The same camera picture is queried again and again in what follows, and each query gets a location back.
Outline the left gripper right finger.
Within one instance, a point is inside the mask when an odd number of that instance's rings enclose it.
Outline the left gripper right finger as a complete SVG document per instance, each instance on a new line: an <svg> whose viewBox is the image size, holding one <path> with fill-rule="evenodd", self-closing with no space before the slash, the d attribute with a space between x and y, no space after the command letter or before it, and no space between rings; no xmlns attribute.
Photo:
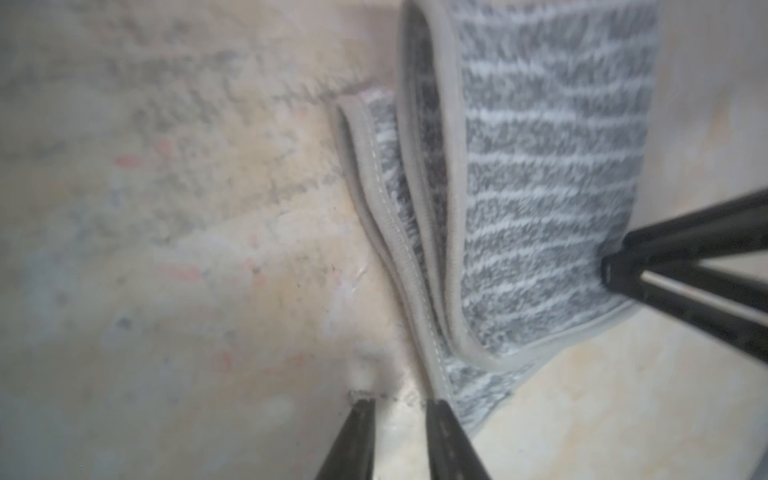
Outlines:
<svg viewBox="0 0 768 480"><path fill-rule="evenodd" d="M427 401L426 434L432 480L491 479L447 401Z"/></svg>

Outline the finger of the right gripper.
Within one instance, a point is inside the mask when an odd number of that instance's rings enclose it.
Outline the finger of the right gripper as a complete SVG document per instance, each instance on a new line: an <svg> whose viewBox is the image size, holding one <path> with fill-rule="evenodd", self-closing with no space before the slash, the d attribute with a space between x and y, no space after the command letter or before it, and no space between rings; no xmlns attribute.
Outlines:
<svg viewBox="0 0 768 480"><path fill-rule="evenodd" d="M651 267L767 249L767 190L762 189L627 233L601 260L605 282Z"/></svg>
<svg viewBox="0 0 768 480"><path fill-rule="evenodd" d="M767 326L728 304L767 313L767 284L748 277L674 263L651 269L602 265L605 287L670 315L762 363L767 362Z"/></svg>

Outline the grey striped dishcloth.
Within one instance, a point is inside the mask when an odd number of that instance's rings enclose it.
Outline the grey striped dishcloth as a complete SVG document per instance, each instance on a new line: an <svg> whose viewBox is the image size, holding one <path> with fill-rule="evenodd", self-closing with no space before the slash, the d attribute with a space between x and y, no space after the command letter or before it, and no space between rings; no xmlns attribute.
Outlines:
<svg viewBox="0 0 768 480"><path fill-rule="evenodd" d="M635 204L658 13L655 1L405 1L395 85L334 102L348 189L428 391L469 431L630 311L600 261Z"/></svg>

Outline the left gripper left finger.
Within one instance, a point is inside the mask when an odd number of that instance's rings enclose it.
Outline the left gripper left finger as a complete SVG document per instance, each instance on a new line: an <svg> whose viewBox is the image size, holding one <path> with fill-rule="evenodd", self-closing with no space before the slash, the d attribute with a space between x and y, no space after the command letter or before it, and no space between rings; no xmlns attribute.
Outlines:
<svg viewBox="0 0 768 480"><path fill-rule="evenodd" d="M357 400L327 454L316 480L371 480L376 443L376 401Z"/></svg>

